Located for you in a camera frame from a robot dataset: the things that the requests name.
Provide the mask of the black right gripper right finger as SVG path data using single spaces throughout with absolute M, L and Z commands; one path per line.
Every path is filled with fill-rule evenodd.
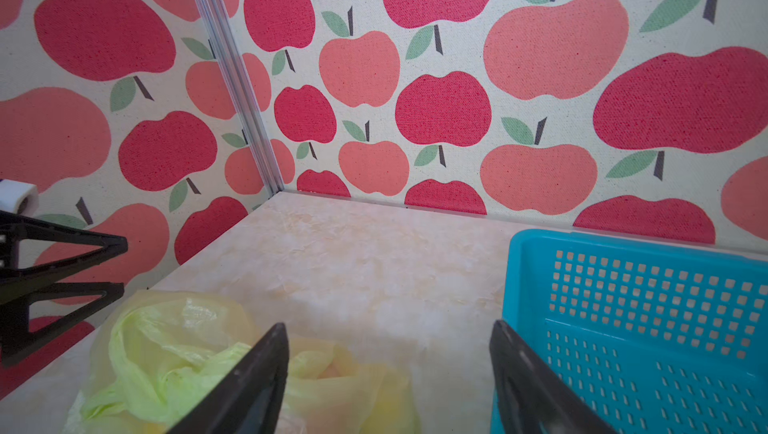
M 494 322 L 489 352 L 504 433 L 612 433 L 504 320 Z

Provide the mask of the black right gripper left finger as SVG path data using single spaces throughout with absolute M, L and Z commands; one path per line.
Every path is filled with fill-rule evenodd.
M 255 433 L 276 431 L 286 389 L 289 339 L 274 324 L 172 433 Z

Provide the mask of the yellow plastic bag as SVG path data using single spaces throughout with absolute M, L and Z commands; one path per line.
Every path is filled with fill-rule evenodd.
M 99 329 L 66 433 L 166 433 L 265 333 L 237 302 L 194 292 L 131 296 Z M 409 375 L 343 345 L 290 336 L 279 433 L 418 433 Z

